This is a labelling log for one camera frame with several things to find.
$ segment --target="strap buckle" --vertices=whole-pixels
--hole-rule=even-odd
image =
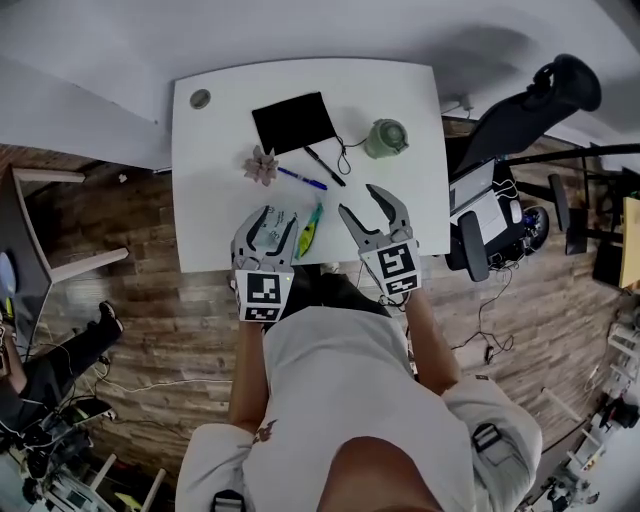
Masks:
[[[493,423],[483,423],[473,433],[471,440],[478,453],[482,453],[487,448],[491,448],[494,444],[502,439],[502,434]]]
[[[211,512],[246,512],[244,497],[232,489],[220,491],[213,497]]]

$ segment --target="blue pen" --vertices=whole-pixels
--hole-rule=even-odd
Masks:
[[[327,186],[324,183],[320,183],[319,181],[316,181],[316,180],[310,180],[309,178],[305,178],[304,176],[300,176],[297,172],[289,171],[287,169],[284,169],[283,167],[278,167],[278,170],[280,172],[288,174],[289,176],[292,176],[293,178],[295,178],[297,180],[304,181],[305,183],[308,183],[312,187],[319,188],[320,190],[327,190]]]

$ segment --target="white table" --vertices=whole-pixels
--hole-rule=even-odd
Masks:
[[[210,92],[202,109],[191,95]],[[269,187],[244,177],[242,164],[260,144],[251,111],[310,92],[322,93],[336,133],[355,144],[374,121],[392,118],[407,129],[410,147],[373,160],[348,150],[353,171],[339,187],[302,149],[278,157],[280,166],[325,183],[324,215],[309,252],[294,263],[353,261],[357,246],[338,205],[349,206],[368,229],[388,221],[365,184],[386,188],[409,210],[420,254],[449,252],[447,161],[433,71],[428,66],[365,59],[309,59],[254,64],[179,80],[173,104],[173,199],[183,272],[231,267],[229,244],[242,222],[266,204],[315,201],[317,190],[279,175]],[[337,172],[335,139],[312,146]],[[304,228],[306,219],[300,222]]]

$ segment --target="black chair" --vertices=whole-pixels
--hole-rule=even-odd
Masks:
[[[503,155],[520,153],[555,124],[578,110],[591,112],[600,106],[600,82],[593,71],[572,55],[559,55],[540,69],[533,84],[523,93],[491,107],[466,137],[445,139],[449,181],[473,172],[481,165]],[[508,161],[496,161],[494,181],[513,180]],[[549,187],[515,182],[519,192],[550,201],[555,205],[560,229],[569,228],[569,208],[560,177],[549,176]],[[518,244],[525,234],[522,222],[511,219],[509,203],[501,198],[500,207],[507,229],[486,246],[482,241],[475,213],[468,212],[451,224],[451,270],[466,268],[473,281],[489,277],[491,257]]]

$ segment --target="black shoe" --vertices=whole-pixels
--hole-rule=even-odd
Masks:
[[[98,309],[100,310],[100,324],[101,326],[107,328],[115,327],[119,333],[124,331],[124,326],[122,322],[118,320],[116,316],[116,312],[113,310],[113,306],[109,304],[107,301],[101,302],[98,305]]]

